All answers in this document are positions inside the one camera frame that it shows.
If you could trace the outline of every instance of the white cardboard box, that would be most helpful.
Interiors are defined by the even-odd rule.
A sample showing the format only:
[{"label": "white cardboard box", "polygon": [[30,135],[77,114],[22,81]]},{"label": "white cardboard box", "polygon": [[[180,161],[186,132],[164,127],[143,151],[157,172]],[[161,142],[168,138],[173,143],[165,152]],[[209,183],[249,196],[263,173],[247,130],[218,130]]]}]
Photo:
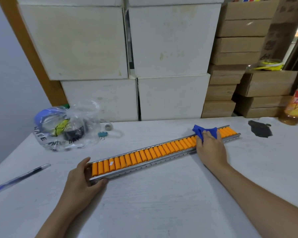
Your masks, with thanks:
[{"label": "white cardboard box", "polygon": [[210,75],[138,78],[141,120],[201,117]]},{"label": "white cardboard box", "polygon": [[127,79],[122,7],[20,5],[51,80]]},{"label": "white cardboard box", "polygon": [[162,6],[162,5],[222,3],[222,2],[224,2],[224,0],[129,0],[129,5],[131,7],[136,7],[136,6]]},{"label": "white cardboard box", "polygon": [[123,0],[18,0],[18,3],[50,6],[122,6]]},{"label": "white cardboard box", "polygon": [[61,81],[70,105],[83,100],[101,106],[100,118],[112,122],[138,121],[136,80]]},{"label": "white cardboard box", "polygon": [[138,77],[207,73],[221,4],[130,7]]}]

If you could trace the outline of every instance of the hand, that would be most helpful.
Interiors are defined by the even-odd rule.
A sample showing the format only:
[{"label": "hand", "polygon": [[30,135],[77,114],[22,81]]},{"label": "hand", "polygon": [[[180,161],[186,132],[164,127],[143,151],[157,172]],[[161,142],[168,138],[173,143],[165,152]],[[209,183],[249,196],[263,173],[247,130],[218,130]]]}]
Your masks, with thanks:
[{"label": "hand", "polygon": [[212,173],[218,168],[229,166],[220,132],[217,131],[217,139],[211,135],[210,131],[203,131],[202,134],[203,143],[199,136],[196,139],[196,151],[202,163]]},{"label": "hand", "polygon": [[57,208],[67,215],[77,216],[108,182],[107,179],[102,179],[94,186],[88,185],[84,171],[90,159],[83,159],[67,176],[64,191],[57,204]]}]

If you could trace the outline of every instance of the clear plastic bag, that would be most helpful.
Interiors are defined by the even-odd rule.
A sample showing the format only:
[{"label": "clear plastic bag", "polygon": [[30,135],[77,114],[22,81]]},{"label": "clear plastic bag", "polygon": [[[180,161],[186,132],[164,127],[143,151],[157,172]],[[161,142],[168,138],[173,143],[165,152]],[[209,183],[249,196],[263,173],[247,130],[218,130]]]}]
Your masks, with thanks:
[{"label": "clear plastic bag", "polygon": [[53,151],[83,148],[98,143],[101,129],[100,107],[94,101],[79,102],[69,109],[52,107],[39,112],[33,134],[44,147]]}]

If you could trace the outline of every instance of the blue pen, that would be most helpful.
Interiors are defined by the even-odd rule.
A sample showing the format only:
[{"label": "blue pen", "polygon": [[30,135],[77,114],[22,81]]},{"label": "blue pen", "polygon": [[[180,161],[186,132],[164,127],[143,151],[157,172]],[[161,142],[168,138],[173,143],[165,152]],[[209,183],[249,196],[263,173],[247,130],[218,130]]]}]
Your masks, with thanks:
[{"label": "blue pen", "polygon": [[4,188],[8,188],[9,186],[13,185],[13,184],[16,184],[24,179],[26,179],[27,177],[30,177],[31,175],[34,175],[36,174],[37,172],[40,172],[41,170],[44,170],[48,167],[50,167],[51,164],[45,164],[45,165],[42,165],[36,169],[33,169],[23,175],[20,175],[12,180],[9,180],[8,182],[5,182],[4,184],[0,185],[0,190],[4,189]]}]

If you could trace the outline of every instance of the white wall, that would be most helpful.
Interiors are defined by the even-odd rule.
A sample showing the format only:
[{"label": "white wall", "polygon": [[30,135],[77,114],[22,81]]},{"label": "white wall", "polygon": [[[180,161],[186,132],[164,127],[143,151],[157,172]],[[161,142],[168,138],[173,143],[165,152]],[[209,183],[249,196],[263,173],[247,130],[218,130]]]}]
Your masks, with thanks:
[{"label": "white wall", "polygon": [[35,114],[50,105],[0,7],[0,163],[32,132]]}]

